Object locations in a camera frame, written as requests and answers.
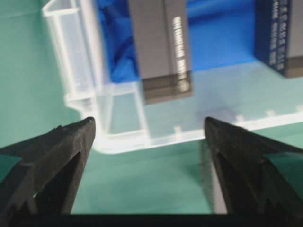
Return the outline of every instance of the dark gray box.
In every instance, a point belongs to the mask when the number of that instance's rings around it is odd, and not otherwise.
[[[186,0],[129,0],[146,103],[192,95]]]

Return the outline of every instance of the green table surface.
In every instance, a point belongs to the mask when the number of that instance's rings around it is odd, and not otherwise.
[[[45,2],[0,1],[0,147],[80,119],[63,103]],[[302,128],[257,133],[303,148]],[[210,213],[198,152],[197,141],[112,156],[92,151],[73,213]]]

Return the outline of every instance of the green tape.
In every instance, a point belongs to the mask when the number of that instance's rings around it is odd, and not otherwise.
[[[303,200],[303,154],[285,152],[264,155]]]
[[[15,156],[0,155],[0,183],[21,159]]]

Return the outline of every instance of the blue fabric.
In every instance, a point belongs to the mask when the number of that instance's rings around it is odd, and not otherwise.
[[[127,0],[97,0],[114,83],[138,80]],[[253,61],[254,0],[188,0],[193,71]]]

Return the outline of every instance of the transparent plastic bin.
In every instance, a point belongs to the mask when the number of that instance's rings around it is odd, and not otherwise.
[[[195,72],[191,98],[145,105],[139,82],[109,80],[94,0],[51,0],[43,15],[65,103],[96,119],[101,153],[202,139],[207,116],[248,130],[303,121],[303,78],[285,79],[259,61]]]

